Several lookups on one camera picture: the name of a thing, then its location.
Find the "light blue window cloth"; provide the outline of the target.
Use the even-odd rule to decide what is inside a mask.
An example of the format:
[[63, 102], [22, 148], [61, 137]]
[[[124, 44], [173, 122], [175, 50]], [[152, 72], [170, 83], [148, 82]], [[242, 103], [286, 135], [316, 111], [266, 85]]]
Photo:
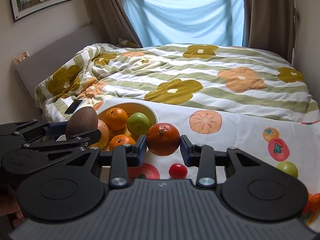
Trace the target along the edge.
[[123, 0], [143, 47], [172, 43], [243, 46], [243, 0]]

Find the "red cherry tomato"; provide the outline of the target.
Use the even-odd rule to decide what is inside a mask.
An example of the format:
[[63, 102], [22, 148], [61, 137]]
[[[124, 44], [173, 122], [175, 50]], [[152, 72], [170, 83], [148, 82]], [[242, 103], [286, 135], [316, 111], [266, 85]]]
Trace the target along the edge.
[[173, 179], [184, 179], [188, 174], [188, 169], [179, 163], [174, 163], [169, 168], [169, 175]]

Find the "white fruit print cloth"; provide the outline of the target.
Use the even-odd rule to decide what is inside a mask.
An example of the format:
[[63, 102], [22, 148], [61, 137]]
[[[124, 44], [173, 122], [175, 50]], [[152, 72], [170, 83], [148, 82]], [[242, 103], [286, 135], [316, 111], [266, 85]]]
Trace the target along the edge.
[[319, 121], [277, 121], [134, 99], [108, 99], [95, 109], [102, 114], [113, 107], [127, 114], [149, 108], [158, 122], [174, 125], [193, 144], [207, 144], [216, 151], [234, 146], [272, 166], [290, 161], [308, 192], [319, 193]]

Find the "grey bed headboard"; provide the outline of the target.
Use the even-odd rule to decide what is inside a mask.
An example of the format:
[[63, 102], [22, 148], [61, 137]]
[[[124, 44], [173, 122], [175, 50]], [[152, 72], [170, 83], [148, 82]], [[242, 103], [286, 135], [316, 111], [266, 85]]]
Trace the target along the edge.
[[15, 69], [29, 99], [34, 101], [37, 85], [52, 75], [78, 51], [102, 41], [96, 26], [90, 24], [45, 46], [19, 64]]

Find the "brown kiwi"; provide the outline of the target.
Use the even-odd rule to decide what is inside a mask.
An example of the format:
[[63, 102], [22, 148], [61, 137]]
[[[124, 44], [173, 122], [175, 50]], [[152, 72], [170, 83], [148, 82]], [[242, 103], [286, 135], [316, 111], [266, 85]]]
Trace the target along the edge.
[[66, 137], [97, 129], [98, 116], [93, 107], [82, 107], [69, 119]]

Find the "black smartphone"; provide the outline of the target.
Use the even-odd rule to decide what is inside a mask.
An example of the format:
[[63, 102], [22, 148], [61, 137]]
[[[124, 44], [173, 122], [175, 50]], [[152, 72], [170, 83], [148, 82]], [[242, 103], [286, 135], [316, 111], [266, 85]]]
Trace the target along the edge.
[[83, 100], [73, 101], [72, 104], [65, 110], [66, 115], [73, 114], [79, 106], [82, 104]]

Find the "cream duck print bowl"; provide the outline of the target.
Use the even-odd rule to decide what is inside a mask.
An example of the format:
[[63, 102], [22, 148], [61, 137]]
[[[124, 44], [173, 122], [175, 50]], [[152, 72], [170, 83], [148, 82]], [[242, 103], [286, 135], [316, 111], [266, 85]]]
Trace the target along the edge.
[[[111, 105], [104, 103], [97, 110], [98, 119], [104, 121], [105, 112], [107, 112], [109, 109], [112, 109], [112, 108], [123, 109], [127, 113], [128, 118], [135, 113], [143, 113], [148, 117], [150, 126], [153, 126], [159, 123], [159, 118], [158, 118], [158, 115], [155, 113], [155, 111], [153, 111], [146, 104], [136, 103], [136, 102], [112, 103]], [[127, 129], [127, 127], [125, 127], [119, 131], [113, 131], [109, 129], [109, 141], [111, 141], [115, 136], [120, 134], [124, 134], [128, 137], [131, 137], [134, 141], [137, 141], [139, 138], [138, 135], [132, 135]]]

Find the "large orange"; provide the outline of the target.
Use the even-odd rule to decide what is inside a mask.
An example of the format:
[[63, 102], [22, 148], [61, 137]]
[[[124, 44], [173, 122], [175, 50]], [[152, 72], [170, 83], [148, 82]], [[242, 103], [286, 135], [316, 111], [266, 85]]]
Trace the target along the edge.
[[113, 151], [115, 147], [123, 144], [134, 145], [135, 143], [136, 141], [128, 135], [124, 135], [124, 134], [116, 135], [109, 142], [109, 150]]

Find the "large yellow-red apple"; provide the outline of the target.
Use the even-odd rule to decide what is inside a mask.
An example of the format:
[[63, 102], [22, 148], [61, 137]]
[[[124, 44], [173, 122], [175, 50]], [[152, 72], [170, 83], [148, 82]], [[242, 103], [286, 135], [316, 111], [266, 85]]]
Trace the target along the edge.
[[93, 147], [98, 147], [100, 149], [105, 148], [110, 140], [110, 133], [107, 124], [105, 124], [102, 120], [98, 120], [98, 129], [101, 132], [101, 138], [99, 142], [92, 144]]

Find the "green apple back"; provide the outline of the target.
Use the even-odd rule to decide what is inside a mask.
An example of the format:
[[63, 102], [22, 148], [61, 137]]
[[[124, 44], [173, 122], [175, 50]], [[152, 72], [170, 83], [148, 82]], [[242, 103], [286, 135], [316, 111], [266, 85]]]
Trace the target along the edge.
[[290, 161], [282, 161], [276, 166], [276, 168], [281, 170], [282, 172], [285, 172], [286, 174], [293, 176], [296, 179], [298, 178], [298, 168], [294, 163]]

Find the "green apple front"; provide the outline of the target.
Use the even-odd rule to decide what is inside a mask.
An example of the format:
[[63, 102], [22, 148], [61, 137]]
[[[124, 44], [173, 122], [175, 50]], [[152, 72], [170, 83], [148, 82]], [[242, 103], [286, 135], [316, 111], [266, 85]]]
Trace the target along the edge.
[[150, 127], [150, 120], [143, 113], [134, 113], [127, 120], [127, 129], [132, 135], [146, 134]]

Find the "green apple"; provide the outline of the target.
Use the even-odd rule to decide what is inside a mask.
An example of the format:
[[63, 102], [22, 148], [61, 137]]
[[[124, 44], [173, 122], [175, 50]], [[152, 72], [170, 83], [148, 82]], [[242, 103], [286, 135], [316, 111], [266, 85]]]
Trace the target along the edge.
[[298, 178], [298, 168], [294, 163], [290, 161], [282, 161], [276, 166], [276, 168], [281, 170], [282, 172], [285, 172], [286, 174], [293, 176], [296, 179]]
[[150, 120], [143, 113], [134, 113], [127, 120], [127, 129], [132, 135], [146, 134], [150, 127]]

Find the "brown curtain right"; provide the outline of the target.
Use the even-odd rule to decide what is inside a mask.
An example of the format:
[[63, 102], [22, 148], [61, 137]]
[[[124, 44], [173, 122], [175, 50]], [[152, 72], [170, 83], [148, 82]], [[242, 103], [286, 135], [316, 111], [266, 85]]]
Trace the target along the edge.
[[244, 0], [245, 44], [292, 62], [295, 0]]

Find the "small tangerine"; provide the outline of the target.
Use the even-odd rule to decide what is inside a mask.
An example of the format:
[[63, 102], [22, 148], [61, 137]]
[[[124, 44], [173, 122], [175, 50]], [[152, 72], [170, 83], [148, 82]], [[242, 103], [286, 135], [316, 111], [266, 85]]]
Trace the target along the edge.
[[180, 133], [169, 123], [153, 125], [146, 137], [149, 151], [157, 156], [169, 156], [180, 146]]
[[308, 202], [303, 210], [303, 215], [311, 212], [317, 212], [319, 211], [319, 206], [320, 206], [320, 193], [316, 194], [309, 194], [308, 196]]

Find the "brown curtain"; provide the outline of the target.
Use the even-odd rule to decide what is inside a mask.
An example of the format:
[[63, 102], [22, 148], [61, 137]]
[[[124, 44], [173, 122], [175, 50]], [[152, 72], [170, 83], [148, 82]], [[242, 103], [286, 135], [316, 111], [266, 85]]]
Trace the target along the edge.
[[292, 62], [295, 0], [244, 0], [245, 44]]
[[91, 22], [103, 42], [115, 45], [120, 38], [142, 46], [121, 0], [84, 0]]

